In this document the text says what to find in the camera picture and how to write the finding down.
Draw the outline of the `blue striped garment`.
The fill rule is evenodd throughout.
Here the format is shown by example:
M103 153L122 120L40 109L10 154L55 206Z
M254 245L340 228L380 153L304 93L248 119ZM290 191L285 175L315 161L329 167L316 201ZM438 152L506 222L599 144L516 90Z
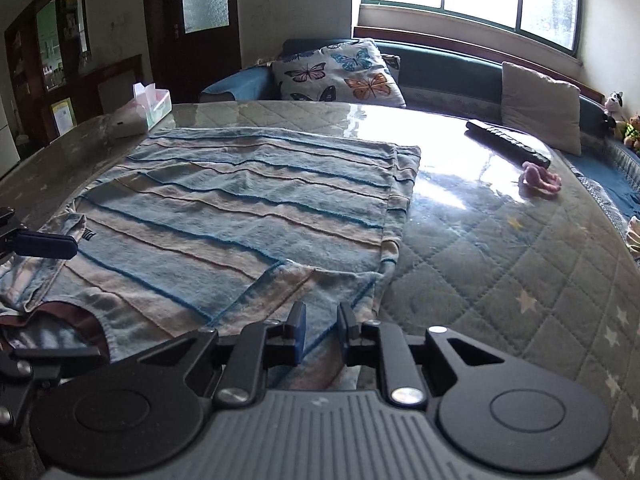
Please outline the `blue striped garment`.
M155 133L46 223L67 261L1 268L6 349L96 346L118 361L197 328L234 335L307 308L284 388L342 377L340 304L373 318L399 257L415 146L280 128Z

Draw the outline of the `white refrigerator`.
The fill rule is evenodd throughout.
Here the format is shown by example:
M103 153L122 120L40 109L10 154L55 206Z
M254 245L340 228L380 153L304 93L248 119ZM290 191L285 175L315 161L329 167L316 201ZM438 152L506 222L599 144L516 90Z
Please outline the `white refrigerator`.
M15 146L3 104L0 103L0 178L8 174L21 161Z

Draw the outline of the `dark wooden side table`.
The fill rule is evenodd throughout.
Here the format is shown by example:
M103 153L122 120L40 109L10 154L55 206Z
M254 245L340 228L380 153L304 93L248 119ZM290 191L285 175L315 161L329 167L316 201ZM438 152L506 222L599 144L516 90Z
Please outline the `dark wooden side table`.
M108 64L79 77L72 100L78 122L110 114L132 99L132 87L143 79L142 55Z

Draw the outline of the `white tissue box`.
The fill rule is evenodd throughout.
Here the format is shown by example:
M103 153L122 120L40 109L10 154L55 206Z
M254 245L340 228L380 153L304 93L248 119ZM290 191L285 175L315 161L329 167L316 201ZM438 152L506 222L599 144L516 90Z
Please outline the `white tissue box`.
M110 139L147 134L171 112L171 95L166 89L136 82L132 93L129 102L106 116L105 132Z

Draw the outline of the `grey quilted star table cover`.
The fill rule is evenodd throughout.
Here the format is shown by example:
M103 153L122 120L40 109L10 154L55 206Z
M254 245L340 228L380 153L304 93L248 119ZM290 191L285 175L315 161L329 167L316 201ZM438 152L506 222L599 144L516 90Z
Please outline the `grey quilted star table cover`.
M87 122L19 166L1 206L49 233L88 184L155 133L280 128L317 136L415 146L399 257L373 318L410 336L446 326L563 376L597 396L610 434L591 466L564 474L508 474L472 462L417 412L387 405L375 371L343 362L325 389L284 388L268 370L262 400L219 410L176 457L123 477L86 477L43 465L30 434L36 403L78 378L35 392L21 439L1 439L6 479L634 479L639 474L639 269L620 233L575 170L536 139L562 180L548 196L518 184L522 166L466 135L467 120L378 106L248 102L179 105L143 136L110 139L106 118ZM118 361L105 356L105 364Z

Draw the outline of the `dark wooden display cabinet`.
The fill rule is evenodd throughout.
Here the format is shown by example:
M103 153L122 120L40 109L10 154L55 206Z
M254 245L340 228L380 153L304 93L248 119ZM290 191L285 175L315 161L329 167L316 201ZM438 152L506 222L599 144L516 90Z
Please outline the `dark wooden display cabinet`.
M78 81L90 58L86 0L32 0L4 33L18 154L61 134L50 94Z

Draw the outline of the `pink small cloth item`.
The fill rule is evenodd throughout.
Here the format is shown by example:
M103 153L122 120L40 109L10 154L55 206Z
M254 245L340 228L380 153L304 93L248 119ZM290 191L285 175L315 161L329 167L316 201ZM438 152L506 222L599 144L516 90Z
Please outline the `pink small cloth item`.
M529 191L548 196L559 194L562 190L562 180L557 174L533 162L524 162L518 184Z

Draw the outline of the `black remote control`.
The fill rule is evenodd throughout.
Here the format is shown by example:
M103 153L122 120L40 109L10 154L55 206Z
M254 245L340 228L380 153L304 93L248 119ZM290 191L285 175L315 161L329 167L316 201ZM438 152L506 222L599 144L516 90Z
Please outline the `black remote control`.
M551 160L504 130L476 119L466 122L466 135L483 144L510 162L522 166L526 162L548 169Z

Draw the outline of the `dark wooden door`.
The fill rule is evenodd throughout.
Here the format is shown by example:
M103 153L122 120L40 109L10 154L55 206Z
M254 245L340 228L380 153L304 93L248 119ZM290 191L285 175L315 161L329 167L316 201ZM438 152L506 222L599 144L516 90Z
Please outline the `dark wooden door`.
M238 0L143 0L153 81L176 104L238 72Z

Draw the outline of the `grey square cushion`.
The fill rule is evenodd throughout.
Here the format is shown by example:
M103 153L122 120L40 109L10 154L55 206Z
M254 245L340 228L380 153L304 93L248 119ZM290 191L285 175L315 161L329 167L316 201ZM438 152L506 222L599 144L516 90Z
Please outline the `grey square cushion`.
M570 82L503 62L501 121L562 152L580 156L580 92Z

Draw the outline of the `orange plush toy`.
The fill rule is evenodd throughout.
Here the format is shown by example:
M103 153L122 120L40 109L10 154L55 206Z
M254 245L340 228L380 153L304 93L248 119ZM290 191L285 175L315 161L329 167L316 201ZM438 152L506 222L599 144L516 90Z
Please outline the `orange plush toy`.
M640 155L640 115L629 118L624 133L623 144L626 148Z

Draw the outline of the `cow plush toy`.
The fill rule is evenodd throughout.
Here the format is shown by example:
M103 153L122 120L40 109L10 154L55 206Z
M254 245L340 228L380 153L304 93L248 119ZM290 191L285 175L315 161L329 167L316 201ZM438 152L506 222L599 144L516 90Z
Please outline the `cow plush toy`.
M603 104L603 123L608 130L619 129L626 126L623 118L624 94L621 91L612 92Z

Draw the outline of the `blue bench sofa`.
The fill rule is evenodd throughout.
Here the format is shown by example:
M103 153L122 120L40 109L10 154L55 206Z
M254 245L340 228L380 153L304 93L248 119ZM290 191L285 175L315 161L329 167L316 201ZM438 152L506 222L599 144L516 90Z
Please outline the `blue bench sofa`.
M407 106L438 114L502 122L502 67L499 63L450 50L376 43L388 56L390 71ZM214 82L200 94L202 102L280 99L279 84L266 62ZM603 193L625 218L639 214L639 157L606 130L605 111L590 96L580 96L582 154L570 155L578 174Z

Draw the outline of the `butterfly print pillow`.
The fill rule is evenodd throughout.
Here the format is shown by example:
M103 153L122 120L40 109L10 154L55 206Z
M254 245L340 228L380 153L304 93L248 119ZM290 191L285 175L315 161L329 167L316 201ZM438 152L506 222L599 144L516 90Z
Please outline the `butterfly print pillow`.
M406 106L396 81L398 56L381 53L371 39L285 55L271 71L285 100Z

